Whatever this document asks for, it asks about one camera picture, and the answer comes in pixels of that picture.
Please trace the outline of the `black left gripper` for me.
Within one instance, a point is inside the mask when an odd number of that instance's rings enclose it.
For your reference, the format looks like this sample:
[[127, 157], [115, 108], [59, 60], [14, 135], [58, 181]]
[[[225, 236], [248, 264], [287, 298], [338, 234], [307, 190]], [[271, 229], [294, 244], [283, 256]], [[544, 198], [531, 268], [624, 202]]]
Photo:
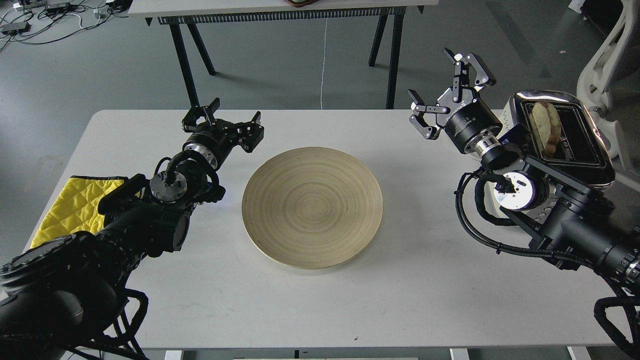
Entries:
[[[245, 153], [253, 153], [265, 136], [265, 128], [261, 124], [262, 112], [256, 111], [250, 121], [219, 128], [215, 125], [217, 119], [214, 116], [219, 107], [220, 98], [216, 97], [210, 105], [192, 105], [182, 119], [183, 132], [192, 133], [182, 149], [201, 154], [214, 170], [220, 169], [233, 147], [240, 146]], [[206, 122], [198, 125], [201, 117]]]

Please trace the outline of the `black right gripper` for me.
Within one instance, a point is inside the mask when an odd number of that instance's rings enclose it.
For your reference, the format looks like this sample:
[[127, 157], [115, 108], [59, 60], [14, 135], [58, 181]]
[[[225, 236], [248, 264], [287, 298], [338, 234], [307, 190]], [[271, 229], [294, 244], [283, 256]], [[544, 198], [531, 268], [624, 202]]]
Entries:
[[[480, 91], [494, 86], [497, 79], [482, 58], [474, 53], [455, 54], [450, 48], [444, 48], [443, 54], [454, 65], [452, 86], [439, 96], [436, 105], [426, 105], [418, 92], [408, 89], [411, 100], [409, 122], [429, 141], [438, 139], [443, 128], [460, 153], [470, 154], [485, 133], [498, 136], [503, 128], [498, 117], [480, 98]], [[429, 125], [427, 114], [436, 116], [436, 125]]]

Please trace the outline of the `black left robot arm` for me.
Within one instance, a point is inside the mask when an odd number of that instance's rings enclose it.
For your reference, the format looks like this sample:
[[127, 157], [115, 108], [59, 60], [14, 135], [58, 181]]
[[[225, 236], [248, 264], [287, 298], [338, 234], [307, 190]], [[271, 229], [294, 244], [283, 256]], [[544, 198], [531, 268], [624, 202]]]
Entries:
[[215, 117], [219, 106], [215, 98], [187, 112], [189, 138], [165, 170], [136, 174], [100, 200], [102, 230], [69, 232], [1, 267], [3, 360], [93, 360], [85, 349], [146, 358], [135, 336], [149, 299], [128, 278], [145, 257], [182, 249], [197, 205], [224, 197], [217, 171], [233, 148], [251, 153], [265, 136], [260, 111], [232, 123]]

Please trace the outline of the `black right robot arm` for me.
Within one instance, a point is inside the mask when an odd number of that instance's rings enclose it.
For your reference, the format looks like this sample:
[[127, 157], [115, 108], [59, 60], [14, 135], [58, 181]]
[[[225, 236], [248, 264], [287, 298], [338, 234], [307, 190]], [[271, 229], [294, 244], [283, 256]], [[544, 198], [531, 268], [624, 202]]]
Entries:
[[495, 84], [473, 53], [443, 50], [452, 84], [428, 105], [409, 89], [410, 123], [428, 140], [445, 132], [480, 166], [462, 174], [454, 191], [462, 228], [496, 253], [540, 258], [561, 270], [585, 267], [613, 297], [594, 304], [594, 318], [627, 356], [639, 358], [639, 228], [610, 219], [604, 190], [615, 171], [583, 103], [566, 92], [517, 91], [502, 118], [480, 91]]

